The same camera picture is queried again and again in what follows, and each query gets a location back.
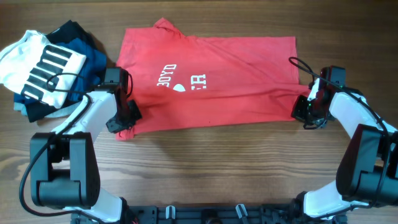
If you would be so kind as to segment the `red printed t-shirt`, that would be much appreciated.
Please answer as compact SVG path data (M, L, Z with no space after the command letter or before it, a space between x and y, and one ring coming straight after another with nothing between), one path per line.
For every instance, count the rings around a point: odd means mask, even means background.
M296 39L197 37L167 19L125 31L117 66L132 75L131 99L141 119L117 133L291 121L299 71L289 63Z

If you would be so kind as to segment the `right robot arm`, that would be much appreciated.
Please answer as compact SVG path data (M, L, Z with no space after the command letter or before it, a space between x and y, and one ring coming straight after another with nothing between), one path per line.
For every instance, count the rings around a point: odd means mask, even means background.
M310 94L300 95L292 117L304 129L324 128L337 120L350 142L333 182L302 193L295 218L332 220L355 209L397 206L397 129L385 122L357 89L346 86L346 70L325 67L312 75Z

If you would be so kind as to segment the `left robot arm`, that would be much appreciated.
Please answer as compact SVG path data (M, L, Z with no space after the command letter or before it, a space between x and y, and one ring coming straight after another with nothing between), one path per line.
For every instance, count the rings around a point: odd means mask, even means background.
M101 188L94 141L103 127L111 133L131 129L142 115L133 100L132 76L121 67L107 68L103 83L82 92L83 100L63 124L30 140L30 163L19 187L30 179L34 205L52 208L51 216L72 215L73 223L137 223L126 201Z

